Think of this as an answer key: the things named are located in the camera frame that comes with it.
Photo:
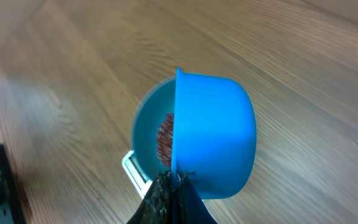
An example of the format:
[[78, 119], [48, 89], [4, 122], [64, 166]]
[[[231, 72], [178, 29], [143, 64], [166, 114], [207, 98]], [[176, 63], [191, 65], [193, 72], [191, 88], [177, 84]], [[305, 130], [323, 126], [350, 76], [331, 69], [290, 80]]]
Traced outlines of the teal blue bowl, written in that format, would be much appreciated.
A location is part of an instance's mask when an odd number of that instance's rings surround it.
[[141, 99], [135, 112], [131, 149], [140, 169], [150, 179], [167, 169], [157, 157], [157, 137], [166, 114], [174, 112], [174, 101], [175, 79], [169, 78], [155, 85]]

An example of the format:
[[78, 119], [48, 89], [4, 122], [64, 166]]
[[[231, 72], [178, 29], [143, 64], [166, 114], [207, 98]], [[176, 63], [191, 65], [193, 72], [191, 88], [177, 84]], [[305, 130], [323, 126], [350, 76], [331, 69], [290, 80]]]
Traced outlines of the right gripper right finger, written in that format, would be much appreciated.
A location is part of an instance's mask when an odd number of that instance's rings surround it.
[[190, 175], [195, 172], [179, 172], [176, 219], [179, 224], [217, 224], [198, 195]]

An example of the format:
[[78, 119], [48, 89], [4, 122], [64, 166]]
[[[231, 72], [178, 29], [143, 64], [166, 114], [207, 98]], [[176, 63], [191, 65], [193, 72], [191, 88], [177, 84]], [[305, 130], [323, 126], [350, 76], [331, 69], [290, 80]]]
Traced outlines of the red beans in bowl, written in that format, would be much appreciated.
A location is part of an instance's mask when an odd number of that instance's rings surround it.
[[172, 164], [173, 113], [167, 113], [157, 133], [157, 157], [168, 169]]

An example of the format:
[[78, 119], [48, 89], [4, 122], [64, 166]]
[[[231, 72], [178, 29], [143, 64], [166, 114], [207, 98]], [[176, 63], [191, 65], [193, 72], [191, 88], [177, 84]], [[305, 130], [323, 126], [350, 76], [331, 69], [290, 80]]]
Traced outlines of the blue plastic measuring scoop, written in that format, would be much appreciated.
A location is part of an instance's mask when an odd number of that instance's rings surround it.
[[256, 145], [254, 109], [240, 84], [177, 70], [172, 170], [190, 172], [202, 199], [228, 198], [242, 190]]

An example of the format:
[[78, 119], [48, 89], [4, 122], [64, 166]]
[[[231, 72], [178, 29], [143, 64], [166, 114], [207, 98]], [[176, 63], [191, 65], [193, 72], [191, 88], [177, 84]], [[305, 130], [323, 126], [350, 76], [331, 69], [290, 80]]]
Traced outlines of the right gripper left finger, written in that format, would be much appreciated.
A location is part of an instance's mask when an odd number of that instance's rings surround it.
[[127, 224], [171, 224], [173, 193], [171, 172], [159, 171]]

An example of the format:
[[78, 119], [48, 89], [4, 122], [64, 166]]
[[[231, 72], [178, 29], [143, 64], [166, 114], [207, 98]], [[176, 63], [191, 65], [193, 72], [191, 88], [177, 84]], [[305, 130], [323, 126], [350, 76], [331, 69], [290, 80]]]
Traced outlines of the white digital kitchen scale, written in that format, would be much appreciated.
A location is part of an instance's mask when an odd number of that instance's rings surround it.
[[141, 199], [143, 199], [152, 185], [152, 181], [141, 170], [133, 150], [123, 157], [121, 164]]

